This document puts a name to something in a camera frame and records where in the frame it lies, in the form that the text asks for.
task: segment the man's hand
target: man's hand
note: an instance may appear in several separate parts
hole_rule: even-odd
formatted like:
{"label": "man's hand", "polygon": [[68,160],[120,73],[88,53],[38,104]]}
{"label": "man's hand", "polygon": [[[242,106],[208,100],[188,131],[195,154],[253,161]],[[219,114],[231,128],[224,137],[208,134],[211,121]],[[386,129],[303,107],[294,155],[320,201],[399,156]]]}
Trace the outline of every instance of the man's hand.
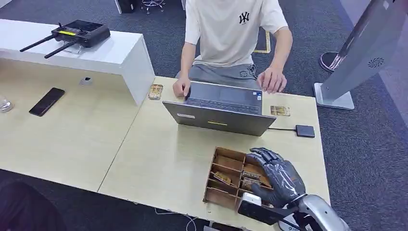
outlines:
{"label": "man's hand", "polygon": [[187,76],[180,77],[173,84],[173,91],[176,96],[187,96],[190,90],[190,79]]}
{"label": "man's hand", "polygon": [[262,90],[268,93],[281,92],[287,83],[285,76],[282,74],[282,69],[274,67],[268,67],[259,74],[257,82]]}

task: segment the white cable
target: white cable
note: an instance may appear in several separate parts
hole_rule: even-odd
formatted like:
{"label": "white cable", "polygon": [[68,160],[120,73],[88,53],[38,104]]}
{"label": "white cable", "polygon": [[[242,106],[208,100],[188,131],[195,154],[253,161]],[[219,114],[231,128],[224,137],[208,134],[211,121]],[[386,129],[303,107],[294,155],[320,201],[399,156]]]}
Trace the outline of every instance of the white cable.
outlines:
{"label": "white cable", "polygon": [[[158,213],[156,208],[154,208],[154,212],[155,212],[157,215],[180,214],[180,213],[173,213],[173,212],[169,212],[169,213]],[[189,222],[187,223],[187,225],[186,225],[186,231],[189,231],[189,225],[190,225],[190,223],[192,223],[192,224],[194,225],[194,231],[197,231],[197,226],[195,226],[195,222],[194,222],[194,220],[197,219],[197,218],[191,218],[191,217],[189,217],[189,216],[187,216],[187,215],[184,215],[184,214],[181,214],[181,215],[183,215],[183,216],[187,217],[188,219],[190,219],[190,221],[189,221]]]}

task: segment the dark carpet floor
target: dark carpet floor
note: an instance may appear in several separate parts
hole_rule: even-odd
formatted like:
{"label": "dark carpet floor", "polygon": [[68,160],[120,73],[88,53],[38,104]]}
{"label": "dark carpet floor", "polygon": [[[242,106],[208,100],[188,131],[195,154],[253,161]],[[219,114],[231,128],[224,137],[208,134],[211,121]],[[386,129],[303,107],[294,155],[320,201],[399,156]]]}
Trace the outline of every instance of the dark carpet floor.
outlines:
{"label": "dark carpet floor", "polygon": [[[280,4],[294,36],[285,92],[313,96],[313,83],[329,76],[319,67],[318,57],[339,50],[350,23],[338,0]],[[152,10],[150,15],[139,10],[119,15],[113,0],[12,0],[0,9],[0,18],[48,24],[83,19],[105,23],[111,30],[143,33],[156,74],[170,77],[179,70],[185,24],[179,0],[168,0],[163,13]],[[271,56],[254,54],[258,71],[268,66]],[[408,230],[408,130],[378,75],[354,89],[352,96],[354,111],[318,109],[331,204],[353,230]],[[22,179],[49,197],[70,230],[179,231],[188,221],[180,215],[157,216],[143,205],[0,171],[0,181],[5,179]]]}

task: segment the controller screen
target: controller screen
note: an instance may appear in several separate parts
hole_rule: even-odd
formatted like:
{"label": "controller screen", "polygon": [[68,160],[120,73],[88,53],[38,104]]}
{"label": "controller screen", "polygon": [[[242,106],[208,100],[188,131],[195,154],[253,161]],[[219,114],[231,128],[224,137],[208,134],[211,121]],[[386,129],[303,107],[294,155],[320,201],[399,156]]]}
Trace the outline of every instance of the controller screen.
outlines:
{"label": "controller screen", "polygon": [[102,24],[98,24],[98,23],[90,23],[90,22],[85,22],[82,20],[76,20],[73,21],[71,23],[69,23],[68,25],[65,25],[66,27],[69,28],[74,28],[74,29],[78,29],[78,30],[85,30],[85,31],[93,31],[98,29],[99,27],[103,26]]}

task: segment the laptop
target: laptop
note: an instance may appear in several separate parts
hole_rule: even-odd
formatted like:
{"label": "laptop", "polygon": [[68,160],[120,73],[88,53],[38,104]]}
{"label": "laptop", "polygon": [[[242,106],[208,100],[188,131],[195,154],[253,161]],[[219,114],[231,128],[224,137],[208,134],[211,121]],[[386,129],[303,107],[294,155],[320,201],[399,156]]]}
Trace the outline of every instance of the laptop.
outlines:
{"label": "laptop", "polygon": [[261,136],[276,117],[262,115],[262,91],[192,82],[184,103],[163,105],[178,124]]}

